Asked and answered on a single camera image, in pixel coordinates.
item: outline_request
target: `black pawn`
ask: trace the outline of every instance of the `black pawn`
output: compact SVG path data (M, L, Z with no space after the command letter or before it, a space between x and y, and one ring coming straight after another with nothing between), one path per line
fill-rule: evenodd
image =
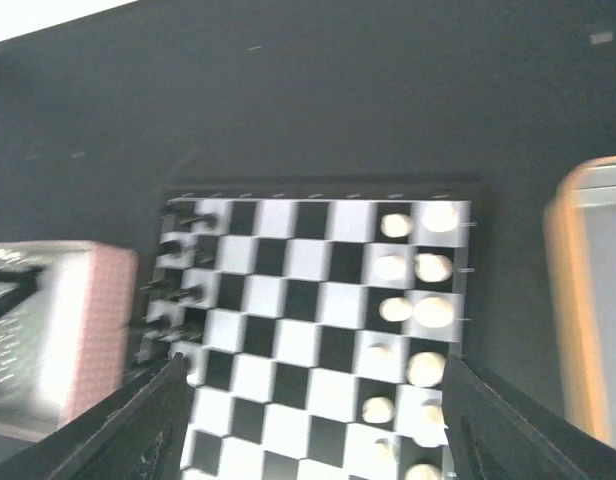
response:
M167 300L172 302L178 302L183 300L184 298L192 298L195 302L201 302L204 299L205 295L204 287L201 285L195 285L188 288L182 288L181 290L177 290L173 294L169 295Z
M146 293L164 292L172 289L172 282L167 278L160 278L159 280L153 280L147 285L141 287L139 290Z
M179 220L179 224L185 227L192 225L193 223L203 223L206 228L214 230L217 228L217 215L214 213L204 213L202 215L195 215L193 217L182 218Z
M168 240L159 244L159 256L161 255L181 255L184 247L178 240Z

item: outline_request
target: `gray floor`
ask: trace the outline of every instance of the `gray floor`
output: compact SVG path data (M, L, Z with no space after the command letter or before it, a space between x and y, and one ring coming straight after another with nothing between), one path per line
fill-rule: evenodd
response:
M180 179L472 172L467 352L561 413L542 215L616 154L616 2L501 3L147 0L2 44L0 241L112 243L145 272Z

